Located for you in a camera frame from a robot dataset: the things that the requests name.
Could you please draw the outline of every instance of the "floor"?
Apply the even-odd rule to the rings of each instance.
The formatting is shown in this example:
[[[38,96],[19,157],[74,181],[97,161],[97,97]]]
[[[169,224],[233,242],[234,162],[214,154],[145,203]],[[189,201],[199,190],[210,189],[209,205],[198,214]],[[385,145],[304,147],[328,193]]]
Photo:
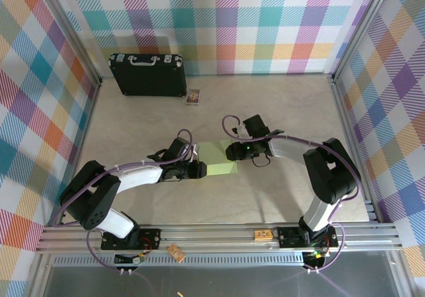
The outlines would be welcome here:
[[[324,75],[188,77],[187,86],[201,89],[198,106],[182,98],[123,96],[115,80],[105,80],[80,165],[91,159],[106,167],[139,161],[168,148],[181,128],[197,142],[225,139],[221,119],[227,114],[243,120],[259,114],[271,130],[344,141]],[[272,158],[263,168],[245,161],[238,173],[129,189],[117,195],[113,208],[141,224],[297,222],[312,199],[305,166]],[[334,220],[367,221],[363,200],[344,205]]]

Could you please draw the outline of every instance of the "briefcase handle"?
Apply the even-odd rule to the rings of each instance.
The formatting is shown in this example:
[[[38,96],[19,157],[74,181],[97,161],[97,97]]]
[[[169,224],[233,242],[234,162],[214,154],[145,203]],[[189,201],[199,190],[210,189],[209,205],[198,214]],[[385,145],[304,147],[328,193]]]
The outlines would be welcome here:
[[[136,60],[137,57],[135,56],[129,56],[128,60],[130,60],[130,64],[133,66],[155,66],[155,63],[157,62],[157,60],[159,60],[159,58],[157,56],[153,56],[151,58],[151,60],[153,60],[152,63],[148,63],[148,62],[133,62],[134,60]]]

